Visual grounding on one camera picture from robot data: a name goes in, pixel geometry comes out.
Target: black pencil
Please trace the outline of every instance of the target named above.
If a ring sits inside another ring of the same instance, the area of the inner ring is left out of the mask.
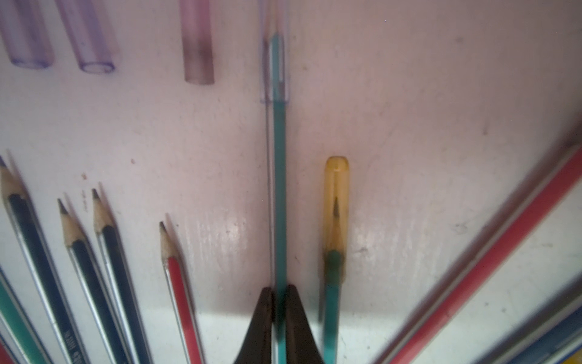
[[[0,158],[2,200],[67,364],[89,363],[24,187]]]
[[[127,341],[129,354],[134,363],[150,364],[152,362],[150,350],[117,227],[101,202],[97,191],[93,189],[92,193],[95,233],[105,262],[116,305],[115,309]]]
[[[128,355],[122,333],[113,315],[111,301],[101,278],[93,250],[79,225],[58,200],[65,246],[73,262],[75,272],[101,333],[103,344],[113,364],[127,364]]]

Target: pencil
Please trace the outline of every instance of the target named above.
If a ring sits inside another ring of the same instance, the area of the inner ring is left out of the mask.
[[[103,344],[105,344],[105,350],[112,363],[127,364],[127,358],[129,357],[127,349],[121,336],[119,323],[112,314],[111,301],[101,278],[101,272],[93,250],[61,200],[58,199],[57,201],[63,224],[65,246],[97,323]]]
[[[4,338],[0,336],[0,363],[2,364],[18,364],[12,351],[4,341]]]
[[[562,321],[573,321],[569,317],[574,311],[582,307],[582,274],[571,284],[560,291],[550,303],[535,313],[517,330],[505,337],[503,341],[484,355],[475,364],[507,364],[520,356],[544,335],[556,337],[557,333],[550,334]],[[532,362],[532,358],[525,356],[522,363]]]
[[[99,198],[97,190],[93,189],[92,193],[95,232],[129,354],[136,364],[150,364],[152,362],[150,350],[141,322],[132,280],[127,269],[125,254],[119,239],[119,232],[109,215],[109,211]]]
[[[582,345],[582,307],[578,308],[542,337],[534,341],[524,351],[516,355],[508,364],[545,363],[545,358],[558,358],[561,363],[568,354]]]
[[[377,364],[412,362],[580,178],[582,149],[579,144],[574,144],[484,245],[476,255],[480,258],[471,259],[474,264],[463,270],[462,276],[447,287],[442,297],[415,322],[412,329],[398,335]]]
[[[51,364],[29,318],[0,268],[0,322],[8,330],[16,349],[28,364]]]
[[[188,364],[202,364],[204,361],[198,344],[200,340],[198,339],[198,330],[196,330],[196,322],[194,321],[194,309],[183,275],[184,269],[180,253],[170,240],[163,222],[159,223],[159,234],[161,238],[162,264],[164,265],[176,320],[180,328],[186,361]]]
[[[572,354],[569,358],[567,358],[562,364],[580,364],[582,363],[582,349],[579,349],[577,352]]]
[[[349,163],[330,157],[324,180],[324,362],[335,364],[338,351],[339,299],[345,275]]]
[[[67,364],[89,363],[24,187],[0,158],[2,200]]]

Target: white surface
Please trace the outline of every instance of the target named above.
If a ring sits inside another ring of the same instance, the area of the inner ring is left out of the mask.
[[[34,200],[92,362],[107,356],[56,198],[66,194],[95,244],[90,189],[101,182],[155,362],[184,362],[159,260],[168,213],[208,363],[231,363],[270,281],[257,4],[212,2],[211,87],[183,81],[177,1],[105,6],[122,52],[111,75],[78,70],[52,2],[42,9],[55,65],[19,69],[1,54],[1,153]],[[581,11],[566,0],[290,1],[288,268],[314,321],[323,166],[342,154],[352,168],[339,363],[381,352],[575,120]],[[477,359],[580,271],[580,188],[415,363]],[[3,209],[0,241],[0,264],[59,362]]]

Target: green pencil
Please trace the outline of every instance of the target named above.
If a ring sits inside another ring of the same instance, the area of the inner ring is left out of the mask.
[[[0,321],[28,364],[52,363],[12,287],[0,268]]]

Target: pen cap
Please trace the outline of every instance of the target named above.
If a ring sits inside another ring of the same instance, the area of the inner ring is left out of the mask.
[[[1,0],[0,33],[12,64],[41,69],[54,56],[37,0]]]
[[[346,254],[350,167],[346,157],[330,157],[324,176],[324,254]]]
[[[287,0],[260,0],[262,101],[289,100]]]

